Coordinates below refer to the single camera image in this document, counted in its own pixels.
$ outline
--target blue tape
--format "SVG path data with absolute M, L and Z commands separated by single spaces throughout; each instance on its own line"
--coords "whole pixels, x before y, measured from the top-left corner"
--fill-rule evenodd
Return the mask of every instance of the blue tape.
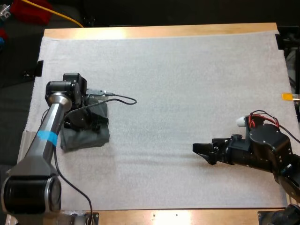
M 56 145 L 57 145 L 57 138 L 58 138 L 58 136 L 57 136 L 56 133 L 54 133 L 52 131 L 40 130 L 40 131 L 38 131 L 37 136 L 40 139 L 52 142 L 52 144 L 56 147 Z

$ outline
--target gray cloth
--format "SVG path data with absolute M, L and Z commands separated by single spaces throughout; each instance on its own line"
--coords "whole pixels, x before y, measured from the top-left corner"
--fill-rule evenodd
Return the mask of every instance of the gray cloth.
M 109 105 L 110 141 L 64 153 L 61 171 L 97 210 L 284 207 L 273 174 L 218 163 L 193 143 L 245 135 L 235 121 L 264 109 L 300 137 L 283 52 L 275 32 L 126 40 L 43 38 L 42 78 L 35 80 L 26 129 L 36 131 L 48 81 L 78 72 L 88 88 L 137 99 Z M 295 153 L 299 144 L 291 140 Z M 64 210 L 88 210 L 62 184 Z
M 89 100 L 88 104 L 94 104 L 98 101 Z M 102 118 L 107 118 L 107 104 L 101 104 L 90 108 L 92 113 L 96 113 Z M 60 130 L 61 142 L 60 147 L 64 151 L 77 150 L 91 147 L 101 147 L 109 142 L 108 123 L 99 123 L 100 129 L 93 131 L 92 129 L 86 130 L 72 130 L 62 127 Z

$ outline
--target black cable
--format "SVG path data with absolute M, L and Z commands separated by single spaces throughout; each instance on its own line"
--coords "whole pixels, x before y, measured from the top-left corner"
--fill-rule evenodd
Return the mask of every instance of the black cable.
M 101 104 L 104 104 L 106 102 L 111 102 L 111 101 L 118 101 L 118 102 L 121 102 L 121 103 L 124 103 L 126 105 L 134 105 L 137 103 L 137 101 L 134 99 L 134 98 L 131 98 L 131 97 L 126 97 L 126 96 L 121 96 L 121 95 L 115 95 L 115 96 L 118 96 L 118 97 L 121 97 L 121 98 L 127 98 L 127 99 L 130 99 L 130 100 L 133 100 L 134 102 L 132 103 L 129 103 L 129 102 L 125 102 L 123 100 L 120 100 L 120 99 L 117 99 L 117 98 L 112 98 L 112 99 L 108 99 L 108 100 L 105 100 L 105 101 L 102 101 L 102 102 L 97 102 L 95 104 L 91 104 L 91 105 L 87 105 L 87 106 L 83 106 L 81 108 L 78 108 L 78 109 L 74 109 L 70 112 L 68 112 L 65 116 L 64 116 L 64 119 L 63 121 L 66 119 L 66 117 L 68 117 L 70 114 L 72 113 L 75 113 L 79 110 L 83 110 L 83 109 L 87 109 L 87 108 L 91 108 L 91 107 L 94 107 L 94 106 L 97 106 L 97 105 L 101 105 Z M 57 173 L 58 175 L 68 184 L 70 185 L 74 190 L 76 190 L 77 192 L 79 192 L 82 196 L 84 196 L 88 202 L 89 202 L 89 205 L 90 205 L 90 221 L 89 221 L 89 225 L 91 225 L 92 223 L 92 220 L 93 220 L 93 207 L 92 207 L 92 203 L 91 203 L 91 200 L 90 198 L 84 193 L 82 192 L 80 189 L 78 189 L 77 187 L 75 187 L 70 181 L 68 181 L 61 173 L 60 169 L 59 169 L 59 166 L 58 166 L 58 162 L 57 162 L 57 154 L 56 154 L 56 148 L 54 148 L 53 150 L 54 152 L 54 161 L 55 161 L 55 167 L 56 167 L 56 170 L 57 170 Z
M 44 121 L 44 116 L 45 116 L 45 113 L 46 112 L 48 112 L 49 111 L 49 109 L 47 109 L 44 113 L 43 113 L 43 115 L 42 115 L 42 118 L 41 118 L 41 124 L 43 123 L 43 121 Z
M 121 97 L 121 98 L 127 98 L 127 99 L 130 99 L 130 100 L 133 100 L 133 101 L 135 101 L 135 103 L 134 103 L 134 104 L 136 104 L 136 103 L 137 103 L 137 101 L 136 101 L 134 98 L 131 98 L 131 97 L 127 97 L 127 96 L 123 96 L 123 95 L 116 95 L 116 94 L 114 94 L 113 96 L 117 96 L 117 97 Z
M 275 122 L 277 122 L 277 123 L 279 124 L 279 121 L 278 121 L 278 119 L 277 119 L 276 117 L 274 117 L 274 116 L 268 114 L 268 113 L 267 113 L 266 111 L 264 111 L 264 110 L 255 110 L 255 111 L 251 112 L 250 115 L 254 114 L 255 112 L 263 112 L 263 113 L 258 113 L 258 114 L 259 114 L 259 115 L 266 114 L 266 115 L 270 116 L 271 118 L 273 118 L 273 120 L 275 120 Z
M 97 102 L 97 103 L 95 103 L 95 104 L 83 106 L 83 107 L 81 107 L 81 108 L 78 108 L 78 109 L 74 109 L 74 110 L 72 110 L 72 111 L 69 111 L 69 112 L 65 115 L 64 120 L 66 119 L 66 117 L 68 117 L 68 116 L 69 116 L 70 114 L 72 114 L 72 113 L 75 113 L 75 112 L 77 112 L 77 111 L 79 111 L 79 110 L 82 110 L 82 109 L 87 109 L 87 108 L 91 108 L 91 107 L 94 107 L 94 106 L 97 106 L 97 105 L 100 105 L 100 104 L 104 104 L 104 103 L 106 103 L 106 102 L 117 101 L 117 102 L 124 103 L 124 104 L 126 104 L 126 105 L 134 105 L 134 104 L 137 103 L 137 101 L 136 101 L 134 98 L 131 98 L 131 97 L 125 97 L 125 96 L 122 96 L 122 95 L 115 95 L 115 96 L 122 97 L 122 98 L 128 98 L 128 99 L 130 99 L 130 100 L 133 100 L 134 102 L 129 103 L 129 102 L 125 102 L 125 101 L 123 101 L 123 100 L 121 100 L 121 99 L 118 99 L 118 98 L 111 98 L 111 99 L 108 99 L 108 100 L 105 100 L 105 101 L 102 101 L 102 102 Z
M 57 163 L 57 154 L 56 154 L 56 148 L 53 149 L 54 152 L 54 161 L 55 161 L 55 167 L 57 170 L 58 175 L 68 184 L 70 185 L 74 190 L 76 190 L 77 192 L 79 192 L 80 194 L 82 194 L 89 202 L 90 205 L 90 221 L 89 221 L 89 225 L 92 224 L 92 220 L 93 220 L 93 206 L 92 206 L 92 202 L 90 201 L 90 198 L 84 193 L 82 192 L 80 189 L 78 189 L 77 187 L 75 187 L 70 181 L 67 180 L 67 178 L 64 177 L 64 175 L 62 175 L 60 168 L 58 166 Z
M 283 130 L 285 130 L 293 139 L 295 139 L 296 142 L 298 142 L 300 144 L 300 141 L 294 136 L 292 135 L 291 132 L 289 132 L 285 127 L 279 125 Z

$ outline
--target red object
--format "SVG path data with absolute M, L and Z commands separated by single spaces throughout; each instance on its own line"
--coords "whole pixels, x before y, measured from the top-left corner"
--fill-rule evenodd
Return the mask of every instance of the red object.
M 45 8 L 52 9 L 52 5 L 46 0 L 30 1 Z M 52 13 L 32 6 L 26 2 L 23 2 L 22 0 L 14 0 L 14 3 L 10 8 L 10 12 L 14 14 L 14 16 L 20 21 L 39 25 L 47 25 L 52 15 Z
M 3 38 L 4 40 L 8 39 L 8 35 L 5 33 L 3 29 L 0 29 L 0 38 Z

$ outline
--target cable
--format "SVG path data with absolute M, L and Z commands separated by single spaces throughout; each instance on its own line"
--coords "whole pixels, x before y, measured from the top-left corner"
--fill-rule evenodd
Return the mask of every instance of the cable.
M 55 167 L 57 170 L 58 175 L 68 184 L 70 185 L 74 190 L 76 190 L 77 192 L 79 192 L 80 194 L 82 194 L 86 200 L 88 200 L 89 205 L 90 205 L 90 220 L 89 220 L 89 225 L 92 225 L 92 221 L 93 221 L 93 206 L 92 206 L 92 202 L 90 200 L 90 198 L 84 193 L 82 192 L 80 189 L 78 189 L 77 187 L 75 187 L 70 181 L 67 180 L 67 178 L 64 177 L 64 175 L 62 175 L 60 168 L 58 166 L 57 163 L 57 154 L 56 154 L 56 148 L 53 149 L 54 152 L 54 161 L 55 161 Z
M 64 116 L 64 119 L 63 121 L 66 119 L 66 117 L 68 117 L 70 114 L 72 113 L 75 113 L 79 110 L 82 110 L 82 109 L 87 109 L 87 108 L 91 108 L 91 107 L 94 107 L 94 106 L 97 106 L 97 105 L 101 105 L 101 104 L 104 104 L 106 102 L 111 102 L 111 101 L 118 101 L 118 102 L 121 102 L 121 103 L 124 103 L 126 105 L 134 105 L 137 103 L 137 101 L 134 99 L 134 98 L 131 98 L 131 97 L 126 97 L 126 96 L 122 96 L 122 95 L 115 95 L 115 96 L 118 96 L 118 97 L 121 97 L 121 98 L 127 98 L 127 99 L 130 99 L 130 100 L 133 100 L 134 102 L 132 103 L 129 103 L 129 102 L 125 102 L 123 100 L 120 100 L 120 99 L 117 99 L 117 98 L 112 98 L 112 99 L 108 99 L 108 100 L 105 100 L 105 101 L 102 101 L 102 102 L 98 102 L 98 103 L 95 103 L 95 104 L 91 104 L 91 105 L 87 105 L 87 106 L 84 106 L 84 107 L 81 107 L 81 108 L 78 108 L 78 109 L 74 109 L 70 112 L 68 112 L 65 116 Z M 44 115 L 45 113 L 48 111 L 49 109 L 47 109 L 44 113 L 43 113 L 43 116 L 42 116 L 42 119 L 41 119 L 41 123 L 43 122 L 44 120 Z M 90 198 L 83 192 L 81 191 L 80 189 L 78 189 L 76 186 L 74 186 L 70 181 L 67 180 L 67 178 L 64 177 L 64 175 L 62 175 L 61 171 L 60 171 L 60 168 L 58 166 L 58 160 L 57 160 L 57 152 L 56 152 L 56 148 L 54 148 L 53 150 L 54 152 L 54 161 L 55 161 L 55 167 L 56 167 L 56 170 L 57 170 L 57 173 L 58 175 L 69 185 L 71 186 L 74 190 L 76 190 L 77 192 L 79 192 L 82 196 L 84 196 L 88 202 L 89 202 L 89 205 L 90 205 L 90 220 L 89 220 L 89 225 L 92 225 L 92 222 L 93 222 L 93 207 L 92 207 L 92 203 L 91 203 L 91 200 Z
M 43 121 L 44 121 L 44 116 L 45 116 L 45 113 L 46 113 L 46 112 L 48 112 L 48 111 L 49 111 L 49 109 L 46 109 L 46 110 L 45 110 L 45 112 L 43 113 L 43 115 L 42 115 L 42 118 L 41 118 L 41 124 L 42 124 L 42 123 L 43 123 Z
M 300 141 L 294 136 L 292 135 L 291 132 L 289 132 L 285 127 L 279 125 L 283 130 L 285 130 L 296 142 L 298 142 L 300 144 Z
M 270 116 L 273 120 L 271 120 L 271 119 L 269 119 L 269 118 L 267 118 L 267 117 L 265 117 L 265 116 L 262 116 L 262 115 L 264 115 L 264 114 Z M 276 126 L 279 128 L 279 121 L 278 121 L 278 119 L 277 119 L 276 117 L 274 117 L 274 116 L 268 114 L 268 113 L 267 113 L 266 111 L 264 111 L 264 110 L 255 110 L 255 111 L 253 111 L 253 112 L 250 113 L 249 118 L 248 118 L 248 120 L 249 120 L 248 122 L 249 122 L 249 127 L 250 127 L 250 128 L 251 128 L 252 126 L 255 127 L 255 123 L 254 123 L 254 121 L 252 121 L 252 116 L 259 116 L 259 117 L 261 117 L 261 118 L 263 118 L 263 119 L 265 119 L 265 120 L 268 120 L 268 121 L 270 121 L 270 122 L 276 124 Z
M 70 21 L 76 23 L 78 26 L 80 26 L 80 27 L 83 28 L 83 26 L 81 25 L 81 23 L 79 23 L 78 21 L 72 19 L 71 17 L 68 17 L 68 16 L 66 16 L 66 15 L 60 14 L 60 13 L 58 13 L 58 12 L 55 12 L 55 11 L 53 11 L 53 10 L 51 10 L 51 9 L 48 9 L 48 8 L 45 8 L 45 7 L 43 7 L 43 6 L 37 5 L 37 4 L 35 4 L 35 3 L 31 2 L 31 1 L 28 1 L 28 0 L 21 0 L 21 1 L 26 2 L 27 4 L 30 4 L 30 5 L 32 5 L 32 6 L 38 7 L 38 8 L 40 8 L 40 9 L 43 9 L 43 10 L 45 10 L 45 11 L 47 11 L 47 12 L 50 12 L 50 13 L 56 14 L 56 15 L 58 15 L 58 16 L 61 16 L 61 17 L 65 18 L 65 19 L 67 19 L 67 20 L 70 20 Z
M 131 97 L 125 97 L 125 96 L 121 96 L 121 95 L 115 95 L 115 96 L 122 97 L 122 98 L 128 98 L 128 99 L 130 99 L 130 100 L 133 100 L 134 102 L 129 103 L 129 102 L 125 102 L 125 101 L 123 101 L 123 100 L 121 100 L 121 99 L 118 99 L 118 98 L 111 98 L 111 99 L 108 99 L 108 100 L 105 100 L 105 101 L 102 101 L 102 102 L 97 102 L 97 103 L 95 103 L 95 104 L 83 106 L 83 107 L 81 107 L 81 108 L 78 108 L 78 109 L 74 109 L 74 110 L 72 110 L 72 111 L 69 111 L 69 112 L 65 115 L 64 120 L 65 120 L 66 117 L 68 117 L 70 114 L 73 114 L 73 113 L 75 113 L 75 112 L 77 112 L 77 111 L 79 111 L 79 110 L 91 108 L 91 107 L 94 107 L 94 106 L 97 106 L 97 105 L 104 104 L 104 103 L 106 103 L 106 102 L 117 101 L 117 102 L 124 103 L 124 104 L 126 104 L 126 105 L 134 105 L 134 104 L 137 103 L 137 101 L 136 101 L 134 98 L 131 98 Z

